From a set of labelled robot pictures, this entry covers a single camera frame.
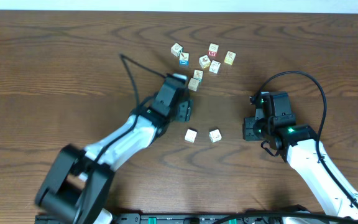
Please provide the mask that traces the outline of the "wooden block red seven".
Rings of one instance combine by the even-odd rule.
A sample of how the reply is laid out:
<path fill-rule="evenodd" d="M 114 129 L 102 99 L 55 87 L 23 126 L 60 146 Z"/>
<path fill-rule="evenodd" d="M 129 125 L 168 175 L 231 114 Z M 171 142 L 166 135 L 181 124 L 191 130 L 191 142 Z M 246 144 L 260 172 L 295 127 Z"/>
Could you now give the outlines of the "wooden block red seven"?
<path fill-rule="evenodd" d="M 188 129 L 185 134 L 185 140 L 194 143 L 198 132 L 192 129 Z"/>

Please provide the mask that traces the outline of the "wooden block green letter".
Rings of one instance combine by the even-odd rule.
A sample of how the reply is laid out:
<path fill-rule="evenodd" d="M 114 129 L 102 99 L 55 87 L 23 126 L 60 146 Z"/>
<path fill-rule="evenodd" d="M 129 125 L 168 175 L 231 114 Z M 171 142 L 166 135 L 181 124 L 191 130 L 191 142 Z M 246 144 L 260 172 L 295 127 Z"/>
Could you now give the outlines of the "wooden block green letter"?
<path fill-rule="evenodd" d="M 219 131 L 219 129 L 214 129 L 209 132 L 209 138 L 211 142 L 218 142 L 222 139 L 222 135 Z"/>

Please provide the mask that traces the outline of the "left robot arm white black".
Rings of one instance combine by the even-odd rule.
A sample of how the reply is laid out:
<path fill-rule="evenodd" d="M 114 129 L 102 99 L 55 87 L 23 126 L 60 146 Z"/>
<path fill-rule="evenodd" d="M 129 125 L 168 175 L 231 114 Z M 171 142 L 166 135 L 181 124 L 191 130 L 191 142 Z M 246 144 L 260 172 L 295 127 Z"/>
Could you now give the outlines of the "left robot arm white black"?
<path fill-rule="evenodd" d="M 187 122 L 192 103 L 186 89 L 160 90 L 138 101 L 127 121 L 104 139 L 84 149 L 66 145 L 35 196 L 36 206 L 62 223 L 110 223 L 104 205 L 116 171 L 172 121 Z"/>

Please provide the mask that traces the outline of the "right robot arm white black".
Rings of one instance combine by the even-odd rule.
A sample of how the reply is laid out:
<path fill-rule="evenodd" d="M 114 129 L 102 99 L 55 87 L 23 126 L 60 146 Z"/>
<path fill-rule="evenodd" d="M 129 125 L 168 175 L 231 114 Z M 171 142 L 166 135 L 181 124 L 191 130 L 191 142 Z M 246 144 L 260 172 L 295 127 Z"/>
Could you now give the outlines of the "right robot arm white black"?
<path fill-rule="evenodd" d="M 246 141 L 260 141 L 271 156 L 280 156 L 301 176 L 325 214 L 358 220 L 358 192 L 327 155 L 320 132 L 297 125 L 289 99 L 262 96 L 255 115 L 243 124 Z"/>

